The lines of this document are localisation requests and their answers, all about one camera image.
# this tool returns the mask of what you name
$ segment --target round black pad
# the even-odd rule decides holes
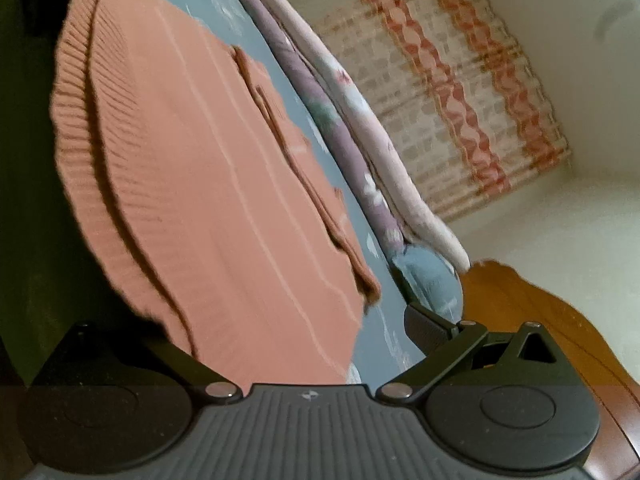
[[[44,465],[78,474],[128,469],[173,444],[191,420],[191,401],[171,378],[119,367],[117,384],[32,386],[21,430]]]
[[[505,474],[542,472],[590,448],[599,424],[585,387],[478,384],[473,374],[436,386],[424,407],[428,426],[464,460]]]

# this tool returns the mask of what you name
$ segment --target purple floral fabric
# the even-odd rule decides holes
[[[351,133],[280,25],[261,0],[240,0],[313,117],[388,259],[404,251],[398,221],[376,187]]]

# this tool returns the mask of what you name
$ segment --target blue bed sheet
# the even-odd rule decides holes
[[[353,379],[359,378],[375,390],[398,375],[424,355],[404,333],[406,302],[378,241],[358,202],[325,146],[311,115],[273,57],[264,38],[238,0],[168,0],[200,20],[217,37],[228,44],[241,46],[250,56],[265,65],[275,88],[282,95],[290,118],[312,141],[314,153],[332,186],[344,192],[351,222],[354,225],[367,263],[382,284],[382,300],[370,309],[363,322],[353,353]]]

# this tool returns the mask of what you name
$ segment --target ribbed black surface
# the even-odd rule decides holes
[[[404,311],[404,331],[425,355],[449,341],[447,330],[410,306]]]
[[[44,466],[28,480],[80,480]],[[239,404],[205,409],[178,446],[117,480],[489,480],[449,457],[408,409],[362,386],[256,386]],[[589,480],[578,470],[549,480]]]

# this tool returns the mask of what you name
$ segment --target black plastic mount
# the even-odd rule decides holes
[[[78,325],[21,410],[40,463],[32,476],[155,478],[167,457],[195,460],[195,442],[227,468],[172,478],[364,478],[372,464],[389,479],[439,478],[433,467],[451,478],[588,478],[579,467],[598,410],[543,326],[489,333],[419,305],[407,307],[405,324],[427,357],[375,397],[366,386],[264,384],[245,398],[164,340]],[[220,385],[228,393],[212,394]]]

